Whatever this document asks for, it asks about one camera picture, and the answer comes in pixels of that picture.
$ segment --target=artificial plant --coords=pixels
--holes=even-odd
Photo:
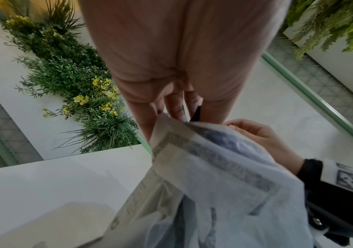
[[[314,4],[314,14],[298,30],[293,42],[310,35],[296,49],[297,58],[323,42],[326,51],[339,38],[346,36],[347,47],[342,51],[353,51],[353,0],[320,0]]]
[[[14,14],[0,9],[0,25],[11,34],[11,44],[37,56],[17,58],[29,69],[17,89],[35,98],[61,96],[61,108],[44,109],[44,117],[73,117],[83,126],[59,147],[81,143],[87,153],[138,144],[137,124],[127,116],[106,66],[93,47],[76,40],[83,24],[74,18],[74,6],[48,0],[46,10],[34,13],[30,0],[8,1]]]

